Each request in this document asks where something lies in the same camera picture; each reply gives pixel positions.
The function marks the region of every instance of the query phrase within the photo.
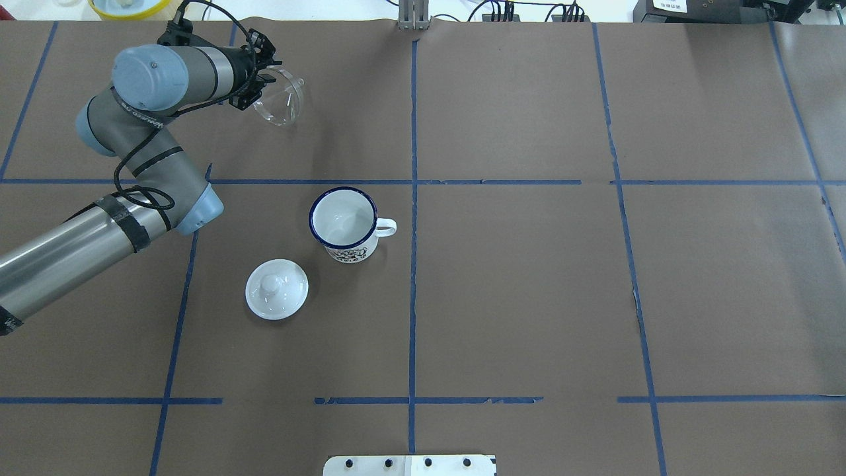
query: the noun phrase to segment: yellow rim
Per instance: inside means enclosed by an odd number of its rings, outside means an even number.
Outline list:
[[[161,12],[163,8],[167,7],[170,4],[170,2],[171,2],[171,0],[161,0],[159,3],[156,3],[156,5],[154,5],[153,7],[148,8],[147,10],[144,10],[143,12],[139,12],[137,14],[123,15],[122,16],[122,15],[107,14],[106,12],[104,12],[104,11],[102,11],[99,8],[94,6],[94,0],[88,0],[88,4],[91,5],[91,8],[93,8],[94,11],[97,12],[97,14],[102,16],[103,18],[128,19],[128,20],[145,19],[145,18],[151,17],[154,14]]]

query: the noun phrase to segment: red object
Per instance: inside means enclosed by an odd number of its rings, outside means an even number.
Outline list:
[[[0,19],[14,19],[14,16],[12,16],[12,14],[9,13],[7,9],[3,8],[3,6],[0,5]]]

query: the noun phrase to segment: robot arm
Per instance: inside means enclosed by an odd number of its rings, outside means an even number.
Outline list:
[[[122,51],[113,86],[80,111],[83,142],[122,158],[114,174],[118,192],[0,257],[0,335],[170,229],[190,235],[222,213],[212,186],[165,126],[219,101],[246,109],[273,81],[257,72],[281,62],[257,31],[241,48],[215,47],[191,31],[180,10],[158,44]],[[123,166],[138,180],[134,189],[118,183]]]

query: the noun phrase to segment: light blue joint cap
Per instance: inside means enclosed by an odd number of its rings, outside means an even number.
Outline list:
[[[80,113],[76,114],[76,135],[79,136],[88,147],[94,149],[94,152],[97,152],[100,155],[105,155],[106,157],[117,156],[118,154],[106,149],[100,141],[94,137],[94,131],[91,130],[91,124],[88,122],[88,107],[90,105],[91,101],[83,106]]]
[[[127,48],[114,59],[112,83],[133,108],[163,111],[177,105],[188,91],[188,67],[163,45]]]
[[[200,198],[191,207],[185,218],[176,227],[176,230],[183,235],[190,235],[203,227],[204,224],[212,221],[223,213],[223,202],[217,198],[217,193],[212,190],[212,184],[206,186]]]

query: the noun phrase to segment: white enamel mug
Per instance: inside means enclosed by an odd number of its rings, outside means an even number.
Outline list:
[[[311,234],[341,263],[364,261],[379,238],[397,232],[397,222],[380,219],[373,199],[353,187],[338,187],[320,195],[309,213]]]

